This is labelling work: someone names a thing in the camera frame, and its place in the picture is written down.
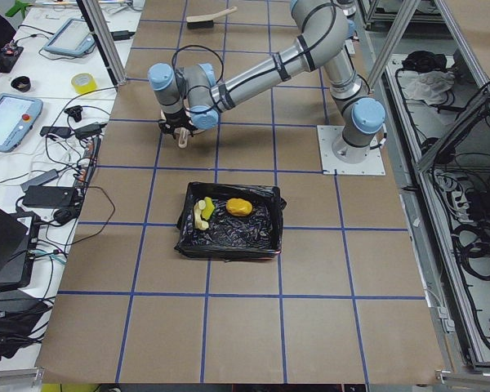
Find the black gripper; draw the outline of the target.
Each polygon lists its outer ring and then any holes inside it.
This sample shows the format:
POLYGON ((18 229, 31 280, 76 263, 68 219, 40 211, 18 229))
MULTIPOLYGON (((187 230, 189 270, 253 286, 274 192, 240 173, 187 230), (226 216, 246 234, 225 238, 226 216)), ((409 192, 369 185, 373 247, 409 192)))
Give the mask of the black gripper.
POLYGON ((191 122, 187 114, 164 114, 165 118, 158 120, 158 127, 161 133, 177 137, 180 135, 180 128, 186 129, 191 136, 196 131, 196 126, 191 122))

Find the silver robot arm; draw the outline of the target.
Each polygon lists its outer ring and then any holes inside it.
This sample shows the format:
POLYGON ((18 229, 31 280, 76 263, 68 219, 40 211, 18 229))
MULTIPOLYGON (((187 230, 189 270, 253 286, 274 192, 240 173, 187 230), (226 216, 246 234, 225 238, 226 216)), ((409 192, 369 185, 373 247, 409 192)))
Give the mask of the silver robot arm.
POLYGON ((148 79, 163 112, 158 126, 176 136, 215 127, 221 114, 303 72, 324 69, 330 94, 345 125, 334 147, 341 158, 367 150, 385 121, 383 105, 370 97, 345 48, 351 23, 333 1, 293 1, 291 16, 299 34, 293 44, 228 81, 217 79, 212 65, 179 67, 176 60, 149 68, 148 79))

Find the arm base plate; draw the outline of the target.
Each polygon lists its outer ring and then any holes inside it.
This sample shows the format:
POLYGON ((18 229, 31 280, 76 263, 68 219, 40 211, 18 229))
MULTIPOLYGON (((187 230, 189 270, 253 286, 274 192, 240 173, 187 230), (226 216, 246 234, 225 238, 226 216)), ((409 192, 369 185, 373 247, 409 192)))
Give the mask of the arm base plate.
POLYGON ((371 144, 356 148, 342 138, 343 126, 318 125, 318 144, 322 173, 338 176, 384 176, 385 168, 374 136, 371 144))

